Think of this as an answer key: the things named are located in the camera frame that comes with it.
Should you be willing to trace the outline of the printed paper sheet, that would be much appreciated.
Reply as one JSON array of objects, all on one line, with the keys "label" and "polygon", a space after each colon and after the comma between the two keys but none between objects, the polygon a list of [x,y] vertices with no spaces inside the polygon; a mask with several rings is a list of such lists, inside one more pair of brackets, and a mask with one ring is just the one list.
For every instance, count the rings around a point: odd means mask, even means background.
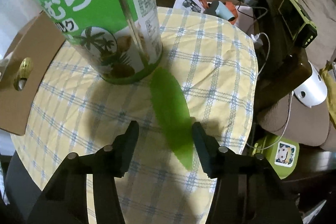
[{"label": "printed paper sheet", "polygon": [[175,0],[173,8],[198,13],[203,13],[205,10],[199,0]]}]

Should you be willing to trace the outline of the brown sofa cushion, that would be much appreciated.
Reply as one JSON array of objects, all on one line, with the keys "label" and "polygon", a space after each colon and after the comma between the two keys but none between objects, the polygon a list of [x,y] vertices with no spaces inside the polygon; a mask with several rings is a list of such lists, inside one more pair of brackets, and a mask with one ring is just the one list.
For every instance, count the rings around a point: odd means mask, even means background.
[{"label": "brown sofa cushion", "polygon": [[335,151],[335,0],[261,0],[269,37],[255,112],[267,132]]}]

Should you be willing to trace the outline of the blue grey hair dryer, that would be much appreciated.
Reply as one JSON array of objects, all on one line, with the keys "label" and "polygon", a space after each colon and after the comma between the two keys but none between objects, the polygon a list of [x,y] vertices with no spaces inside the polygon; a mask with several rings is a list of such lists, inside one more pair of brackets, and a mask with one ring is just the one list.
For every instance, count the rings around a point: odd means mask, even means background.
[{"label": "blue grey hair dryer", "polygon": [[212,1],[209,7],[204,11],[207,15],[216,16],[218,18],[233,22],[235,20],[234,14],[226,7],[226,5],[221,1]]}]

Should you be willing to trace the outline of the green lunch box sticker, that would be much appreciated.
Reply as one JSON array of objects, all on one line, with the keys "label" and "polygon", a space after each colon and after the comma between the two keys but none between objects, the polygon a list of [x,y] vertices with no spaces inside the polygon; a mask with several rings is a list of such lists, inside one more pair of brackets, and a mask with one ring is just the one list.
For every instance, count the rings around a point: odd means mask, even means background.
[{"label": "green lunch box sticker", "polygon": [[286,138],[268,134],[258,140],[251,155],[261,153],[274,168],[280,179],[287,178],[295,169],[299,144]]}]

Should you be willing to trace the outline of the yellow cloth on sofa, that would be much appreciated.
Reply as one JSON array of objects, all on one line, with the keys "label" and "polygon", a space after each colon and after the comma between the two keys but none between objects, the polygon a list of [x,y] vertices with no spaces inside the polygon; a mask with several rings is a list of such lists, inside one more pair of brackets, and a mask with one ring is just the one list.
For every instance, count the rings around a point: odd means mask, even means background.
[{"label": "yellow cloth on sofa", "polygon": [[329,115],[331,122],[333,126],[335,127],[335,122],[336,122],[336,97],[335,97],[335,92],[336,92],[336,87],[335,87],[335,79],[332,78],[331,74],[329,73],[329,69],[331,68],[331,65],[327,64],[326,67],[321,69],[319,71],[320,76],[325,82],[325,85],[327,87],[327,97],[326,97],[326,103],[327,103],[327,108],[329,110]]}]

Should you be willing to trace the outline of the green labelled plastic jar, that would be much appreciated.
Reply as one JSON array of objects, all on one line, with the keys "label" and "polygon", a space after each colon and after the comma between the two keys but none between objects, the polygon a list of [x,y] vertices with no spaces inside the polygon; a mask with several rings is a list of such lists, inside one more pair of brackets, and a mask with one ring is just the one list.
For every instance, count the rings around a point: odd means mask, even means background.
[{"label": "green labelled plastic jar", "polygon": [[36,0],[107,82],[131,84],[158,66],[163,45],[156,0]]}]

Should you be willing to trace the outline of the green black radio device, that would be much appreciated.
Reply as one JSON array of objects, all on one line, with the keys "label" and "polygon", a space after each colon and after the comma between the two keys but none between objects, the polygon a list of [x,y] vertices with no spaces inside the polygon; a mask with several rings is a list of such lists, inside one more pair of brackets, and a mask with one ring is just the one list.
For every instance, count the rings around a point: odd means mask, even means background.
[{"label": "green black radio device", "polygon": [[288,28],[293,44],[306,48],[317,37],[317,26],[311,20],[298,0],[282,0],[278,8],[285,25]]}]

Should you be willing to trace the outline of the green plastic leaf knife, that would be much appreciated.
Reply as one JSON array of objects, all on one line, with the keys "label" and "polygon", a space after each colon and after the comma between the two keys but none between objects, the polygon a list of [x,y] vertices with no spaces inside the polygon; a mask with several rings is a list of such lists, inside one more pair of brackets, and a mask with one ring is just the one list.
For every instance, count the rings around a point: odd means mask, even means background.
[{"label": "green plastic leaf knife", "polygon": [[169,149],[187,170],[193,166],[191,117],[183,91],[176,78],[159,67],[150,82],[155,118]]}]

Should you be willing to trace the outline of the white round device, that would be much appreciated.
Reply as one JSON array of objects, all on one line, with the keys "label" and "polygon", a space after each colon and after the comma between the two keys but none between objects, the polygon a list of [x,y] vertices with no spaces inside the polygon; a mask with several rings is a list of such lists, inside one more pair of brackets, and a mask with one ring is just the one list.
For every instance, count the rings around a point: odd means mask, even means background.
[{"label": "white round device", "polygon": [[317,69],[311,66],[311,76],[294,89],[295,97],[306,107],[312,108],[322,104],[327,98],[327,86]]}]

